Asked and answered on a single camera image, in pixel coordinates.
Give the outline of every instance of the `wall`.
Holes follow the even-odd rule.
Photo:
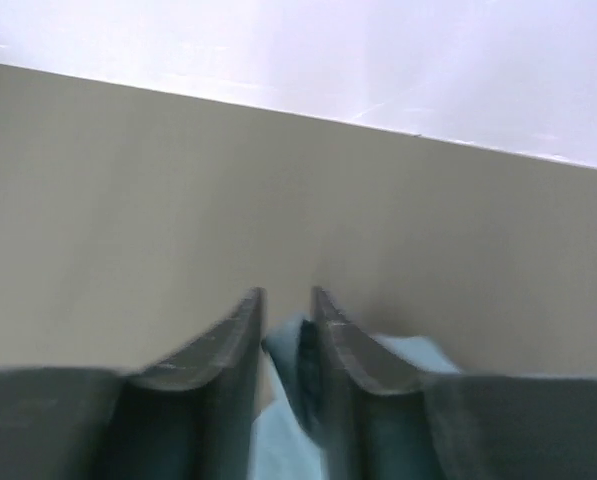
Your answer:
[[[0,363],[136,366],[268,288],[597,372],[597,171],[0,66]]]

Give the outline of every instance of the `blue fabric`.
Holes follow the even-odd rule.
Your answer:
[[[308,321],[304,316],[296,316],[286,322],[280,330],[272,332],[273,341],[266,339],[265,350],[274,351],[270,377],[276,400],[267,407],[254,424],[252,451],[252,479],[254,480],[320,480],[326,478],[323,472],[322,452],[301,427],[295,411],[290,405],[300,405],[302,400],[290,399],[301,395],[297,380],[297,355],[300,326]],[[426,337],[374,337],[386,348],[417,367],[430,372],[455,373],[458,368],[449,360],[436,344]],[[401,429],[407,436],[409,447],[415,436],[407,435],[407,428]],[[385,431],[391,438],[393,432]]]

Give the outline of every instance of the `light blue cloth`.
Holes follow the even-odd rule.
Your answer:
[[[418,368],[437,373],[456,373],[458,368],[426,337],[374,337],[396,355]],[[324,480],[322,451],[296,421],[273,364],[271,384],[276,400],[253,426],[252,480]]]

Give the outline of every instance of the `gray wall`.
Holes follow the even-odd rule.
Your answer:
[[[316,282],[467,367],[597,372],[597,171],[0,66],[0,363],[139,365]]]

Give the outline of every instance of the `white ceiling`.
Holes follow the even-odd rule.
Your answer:
[[[0,0],[0,63],[597,166],[597,0]]]

